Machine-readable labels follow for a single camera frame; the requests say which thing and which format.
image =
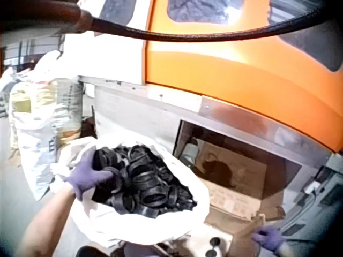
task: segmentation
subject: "orange machine cover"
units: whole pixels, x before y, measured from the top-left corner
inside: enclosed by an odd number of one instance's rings
[[[267,26],[268,0],[245,0],[231,25],[174,22],[155,0],[149,30],[200,34]],[[277,36],[216,43],[148,42],[148,83],[187,90],[273,118],[337,152],[343,148],[343,69],[331,72]]]

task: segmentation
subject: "brown cardboard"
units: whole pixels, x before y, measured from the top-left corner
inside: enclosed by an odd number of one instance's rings
[[[195,173],[207,186],[213,208],[249,221],[260,208],[266,170],[266,164],[205,142]]]
[[[240,153],[257,156],[259,161],[256,161],[232,151],[234,145],[227,145],[228,150],[199,141],[200,153],[193,170],[210,192],[210,213],[205,223],[233,236],[226,256],[258,256],[260,247],[251,240],[253,230],[266,220],[280,220],[285,216],[282,208],[287,184],[284,159],[238,144]]]

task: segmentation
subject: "orange machine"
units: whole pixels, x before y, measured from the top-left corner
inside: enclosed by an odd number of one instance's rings
[[[236,20],[212,24],[175,21],[170,17],[170,0],[155,0],[147,26],[153,32],[172,34],[233,32],[267,26],[280,20],[281,14],[292,14],[287,6],[273,5],[277,1],[239,2]],[[150,41],[145,79],[247,108],[338,152],[343,149],[343,39],[337,27],[326,26],[246,41]]]

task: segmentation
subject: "black cable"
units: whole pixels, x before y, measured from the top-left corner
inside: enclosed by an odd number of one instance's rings
[[[301,17],[289,19],[279,22],[274,25],[269,25],[261,28],[250,29],[246,31],[238,31],[231,33],[215,33],[215,34],[191,34],[177,35],[164,34],[140,29],[130,28],[110,21],[93,18],[92,25],[89,30],[111,35],[131,37],[134,39],[163,41],[163,42],[220,42],[220,41],[237,41],[258,39],[261,37],[276,36],[301,29],[313,27],[324,23],[333,17],[333,12],[330,8],[323,7],[315,9]]]

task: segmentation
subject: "hand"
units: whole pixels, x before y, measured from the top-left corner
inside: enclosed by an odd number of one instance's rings
[[[251,235],[251,239],[261,247],[275,253],[284,242],[280,232],[273,226],[263,226]]]
[[[79,201],[82,201],[82,194],[84,192],[113,177],[110,171],[93,170],[92,163],[95,151],[95,146],[88,149],[71,172],[71,175],[66,179],[72,185]]]

